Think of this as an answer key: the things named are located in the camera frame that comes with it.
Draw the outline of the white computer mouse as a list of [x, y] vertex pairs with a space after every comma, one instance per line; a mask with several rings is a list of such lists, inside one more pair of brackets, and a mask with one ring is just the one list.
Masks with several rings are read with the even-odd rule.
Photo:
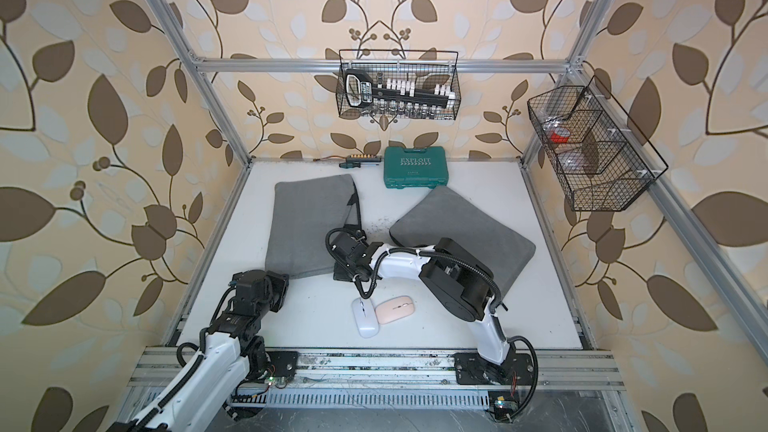
[[358, 297], [352, 301], [351, 309], [359, 335], [364, 339], [376, 336], [380, 324], [371, 300]]

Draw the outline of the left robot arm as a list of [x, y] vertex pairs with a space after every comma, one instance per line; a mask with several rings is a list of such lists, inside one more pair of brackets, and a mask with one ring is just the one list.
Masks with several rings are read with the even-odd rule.
[[288, 287], [286, 274], [234, 274], [209, 325], [200, 330], [190, 361], [148, 406], [108, 429], [203, 431], [241, 384], [269, 385], [283, 368], [267, 353], [261, 323], [282, 308]]

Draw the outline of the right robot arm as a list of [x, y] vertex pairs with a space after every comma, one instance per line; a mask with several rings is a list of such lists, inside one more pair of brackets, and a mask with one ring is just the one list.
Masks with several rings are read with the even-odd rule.
[[347, 274], [359, 297], [352, 303], [361, 326], [373, 312], [371, 297], [381, 279], [422, 283], [454, 317], [469, 324], [480, 358], [501, 365], [512, 349], [496, 310], [502, 303], [492, 272], [458, 243], [442, 238], [435, 246], [411, 248], [367, 241], [364, 232], [335, 228], [325, 236], [335, 269]]

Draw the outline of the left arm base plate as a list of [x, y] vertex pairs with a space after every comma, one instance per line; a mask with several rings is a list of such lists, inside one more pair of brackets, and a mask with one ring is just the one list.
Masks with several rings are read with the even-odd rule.
[[270, 387], [285, 388], [296, 375], [299, 355], [295, 350], [267, 350], [266, 365], [258, 381]]

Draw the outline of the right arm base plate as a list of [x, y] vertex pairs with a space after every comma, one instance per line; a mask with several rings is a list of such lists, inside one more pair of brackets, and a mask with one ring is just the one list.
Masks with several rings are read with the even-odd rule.
[[532, 357], [525, 353], [511, 352], [500, 365], [473, 352], [456, 353], [452, 358], [460, 385], [531, 386], [538, 378]]

